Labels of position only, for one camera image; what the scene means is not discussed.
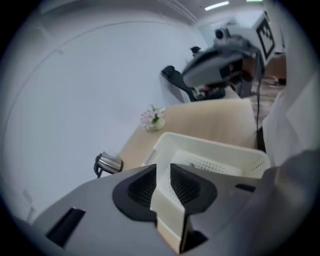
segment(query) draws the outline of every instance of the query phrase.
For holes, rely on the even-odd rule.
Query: white basket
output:
[[[165,223],[166,229],[172,234],[170,239],[178,244],[181,241],[185,209],[171,187],[170,164],[260,179],[270,167],[270,160],[259,150],[165,132],[143,163],[151,164],[156,164],[156,190],[160,192],[160,195],[157,193],[152,198],[151,209],[157,212],[158,219]]]
[[[270,160],[262,151],[172,132],[165,132],[158,139],[144,163],[150,164],[157,166],[156,182],[163,183],[163,193],[178,205],[181,204],[170,186],[170,164],[193,165],[209,172],[258,179],[270,168]]]

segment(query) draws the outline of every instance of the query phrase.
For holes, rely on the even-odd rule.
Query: table surface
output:
[[[138,127],[121,152],[123,170],[142,165],[165,132],[256,148],[256,120],[249,99],[216,99],[166,107],[161,130]]]

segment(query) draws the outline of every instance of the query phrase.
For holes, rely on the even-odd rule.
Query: pink flower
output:
[[[152,126],[153,120],[163,117],[163,114],[153,105],[149,105],[148,110],[141,115],[140,125],[144,128]]]

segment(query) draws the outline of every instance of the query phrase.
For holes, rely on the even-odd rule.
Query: white cloth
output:
[[[320,147],[320,66],[317,54],[295,20],[284,10],[278,20],[285,42],[286,87],[263,120],[266,153],[273,166],[304,150]]]

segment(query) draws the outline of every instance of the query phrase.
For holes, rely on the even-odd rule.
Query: floor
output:
[[[253,84],[252,91],[255,92],[257,90],[258,83]],[[263,119],[269,114],[272,103],[275,101],[278,93],[282,91],[284,88],[283,85],[279,85],[278,83],[273,83],[270,79],[263,79],[260,85],[260,110],[259,110],[259,118],[258,118],[258,126],[262,125]],[[257,118],[258,112],[258,101],[257,95],[253,95],[249,97],[252,105],[252,109],[254,112],[254,116]]]

